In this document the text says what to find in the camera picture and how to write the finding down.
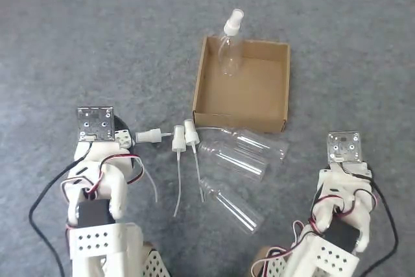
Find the perforated plastic part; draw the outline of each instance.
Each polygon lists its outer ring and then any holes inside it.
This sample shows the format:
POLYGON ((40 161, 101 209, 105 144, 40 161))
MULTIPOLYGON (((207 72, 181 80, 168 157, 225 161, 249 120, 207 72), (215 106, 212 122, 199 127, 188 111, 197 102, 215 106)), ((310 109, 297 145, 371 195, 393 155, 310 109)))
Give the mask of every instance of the perforated plastic part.
MULTIPOLYGON (((284 277, 283 273, 285 272, 285 267, 287 266, 287 262, 283 258, 273 259, 272 261, 268 262, 267 267, 267 275, 265 275, 265 271, 263 272, 262 276, 267 277, 284 277)), ((317 268, 314 272, 313 277, 329 277, 328 273, 323 271, 322 269, 317 268)))
POLYGON ((71 259, 123 252, 125 233, 123 223, 73 229, 69 232, 71 259))
POLYGON ((313 262, 316 267, 336 277, 350 277, 356 269, 359 259, 321 237, 315 237, 311 243, 314 251, 313 262))
POLYGON ((268 262, 267 271, 263 271, 262 276, 282 277, 286 266, 287 262, 283 258, 273 259, 268 262))
POLYGON ((143 277, 170 277, 169 272, 161 260, 160 253, 153 250, 148 255, 143 267, 143 277))
POLYGON ((127 129, 115 131, 115 141, 119 143, 122 149, 129 149, 132 145, 132 138, 127 129))

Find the black wire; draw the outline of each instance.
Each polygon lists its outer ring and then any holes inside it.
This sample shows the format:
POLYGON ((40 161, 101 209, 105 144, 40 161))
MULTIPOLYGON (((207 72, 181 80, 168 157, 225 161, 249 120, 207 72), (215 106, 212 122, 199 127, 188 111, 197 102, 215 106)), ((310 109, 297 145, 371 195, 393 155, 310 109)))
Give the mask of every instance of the black wire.
POLYGON ((65 277, 65 270, 64 270, 64 266, 62 265, 62 262, 60 261, 59 255, 57 253, 57 251, 54 249, 54 247, 52 246, 52 244, 49 242, 49 240, 46 238, 45 234, 38 228, 38 226, 36 225, 36 223, 33 220, 33 213, 34 210, 36 210, 36 208, 39 206, 39 203, 42 201, 42 199, 44 198, 44 196, 46 195, 46 193, 48 192, 48 190, 50 190, 50 188, 53 186, 53 184, 59 180, 65 173, 67 173, 69 170, 71 170, 72 168, 74 168, 74 166, 76 166, 78 163, 80 163, 82 160, 85 159, 85 157, 88 155, 89 151, 91 150, 92 147, 92 142, 89 144, 89 148, 86 151, 85 155, 83 155, 81 158, 79 158, 78 160, 75 160, 73 163, 71 163, 70 165, 68 165, 62 172, 60 172, 58 175, 56 175, 43 189, 43 191, 41 191, 40 195, 38 196, 38 198, 34 201, 33 205, 30 207, 29 210, 29 223, 32 226, 33 230, 39 235, 39 237, 41 238, 41 240, 47 245, 47 247, 49 248, 49 250, 52 252, 54 259, 56 261, 56 263, 59 266, 59 272, 60 272, 60 276, 61 277, 65 277))
POLYGON ((385 261, 387 261, 390 257, 392 257, 396 251, 397 251, 397 247, 399 245, 399 236, 397 234, 397 230, 396 230, 396 224, 395 224, 395 220, 394 217, 392 216, 392 213, 390 212, 390 208, 388 205, 388 202, 385 199, 385 196, 383 195, 382 191, 379 189, 379 186, 375 183, 375 181, 373 179, 371 179, 371 183, 373 185, 373 188, 377 191, 377 193, 379 194, 379 196, 381 197, 383 206, 385 207, 386 210, 386 214, 388 215, 389 218, 389 222, 390 222, 390 226, 392 227, 392 231, 394 233, 394 238, 395 238, 395 243, 394 246, 392 248, 392 250, 385 255, 383 258, 377 260, 375 263, 373 263, 372 265, 370 265, 362 274, 360 277, 365 277, 367 276, 370 272, 372 272, 376 267, 382 265, 385 261))
POLYGON ((381 259, 377 260, 375 263, 373 263, 372 265, 370 265, 361 275, 360 277, 365 277, 367 276, 370 272, 372 272, 375 268, 377 268, 378 266, 382 265, 384 262, 386 262, 389 258, 391 258, 396 252, 397 252, 397 248, 399 246, 399 236, 397 234, 397 229, 396 229, 396 224, 395 224, 395 220, 394 220, 394 216, 392 215, 392 212, 390 212, 390 208, 388 205, 388 202, 386 201, 385 196, 383 195, 381 189, 379 188, 379 186, 376 184, 374 177, 375 177, 375 173, 373 171, 373 169, 368 165, 368 169, 372 172, 372 177, 366 176, 366 175, 357 175, 355 173, 351 173, 348 170, 345 170, 345 168, 343 167, 343 163, 340 162, 339 163, 340 167, 342 168, 342 170, 350 175, 353 175, 356 178, 361 178, 363 180, 367 180, 370 182, 370 185, 377 191, 377 193, 379 194, 379 196, 381 197, 382 200, 382 204, 385 207, 386 210, 386 214, 388 215, 389 218, 389 223, 390 223, 390 227, 392 227, 392 231, 394 233, 394 239, 395 239, 395 243, 394 246, 392 247, 391 251, 385 255, 384 257, 382 257, 381 259))

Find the clear plastic bottle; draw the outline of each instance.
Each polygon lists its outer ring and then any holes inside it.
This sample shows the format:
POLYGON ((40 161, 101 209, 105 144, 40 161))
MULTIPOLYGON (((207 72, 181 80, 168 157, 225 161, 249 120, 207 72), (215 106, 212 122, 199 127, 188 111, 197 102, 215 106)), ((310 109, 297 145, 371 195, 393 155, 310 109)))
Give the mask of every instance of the clear plastic bottle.
POLYGON ((217 165, 257 181, 262 180, 268 168, 268 162, 264 157, 236 149, 219 141, 201 142, 199 155, 209 157, 217 165))
POLYGON ((221 128, 220 131, 231 136, 239 148, 265 158, 282 161, 289 147, 287 142, 274 141, 245 129, 221 128))
POLYGON ((232 192, 226 184, 203 178, 200 186, 206 194, 206 200, 245 233, 255 233, 263 223, 262 215, 232 192))
POLYGON ((222 72, 232 76, 236 74, 242 64, 242 39, 239 36, 239 28, 244 17, 241 9, 235 9, 223 28, 223 35, 220 37, 218 59, 222 72))

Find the cardboard box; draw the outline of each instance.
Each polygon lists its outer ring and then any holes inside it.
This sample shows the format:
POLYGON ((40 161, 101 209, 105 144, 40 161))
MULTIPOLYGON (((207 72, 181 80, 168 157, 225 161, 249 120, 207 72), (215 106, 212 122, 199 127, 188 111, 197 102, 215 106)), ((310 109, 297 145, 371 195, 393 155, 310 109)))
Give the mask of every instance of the cardboard box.
POLYGON ((218 37, 204 39, 193 100, 197 126, 281 132, 287 122, 290 46, 245 40, 243 64, 235 76, 219 68, 218 37))

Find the white spray nozzle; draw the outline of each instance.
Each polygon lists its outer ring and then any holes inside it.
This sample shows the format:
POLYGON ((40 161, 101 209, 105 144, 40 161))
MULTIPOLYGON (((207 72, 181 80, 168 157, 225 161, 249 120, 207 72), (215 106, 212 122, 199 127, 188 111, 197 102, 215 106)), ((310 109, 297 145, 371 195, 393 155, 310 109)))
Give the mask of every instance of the white spray nozzle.
POLYGON ((228 36, 235 36, 241 27, 241 21, 244 17, 244 12, 241 9, 233 9, 232 15, 226 21, 223 31, 228 36))
POLYGON ((186 141, 184 138, 184 126, 182 125, 174 126, 171 150, 173 152, 179 152, 179 153, 186 151, 186 141))
POLYGON ((199 135, 197 134, 195 124, 193 123, 193 119, 186 119, 184 121, 184 128, 186 145, 191 145, 193 147, 199 144, 199 135))
POLYGON ((151 129, 149 131, 137 132, 137 143, 160 143, 163 136, 171 136, 171 133, 161 133, 160 128, 151 129))

